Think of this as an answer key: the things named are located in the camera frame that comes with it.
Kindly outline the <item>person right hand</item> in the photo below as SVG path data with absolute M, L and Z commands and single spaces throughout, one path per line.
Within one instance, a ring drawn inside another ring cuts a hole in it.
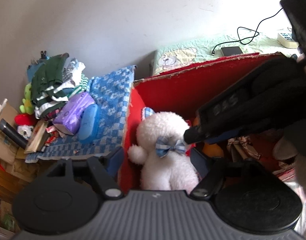
M 306 196 L 306 156 L 299 153 L 295 146 L 282 137 L 274 146 L 273 156 L 276 160 L 284 161 L 294 157 L 295 176 L 303 187 Z

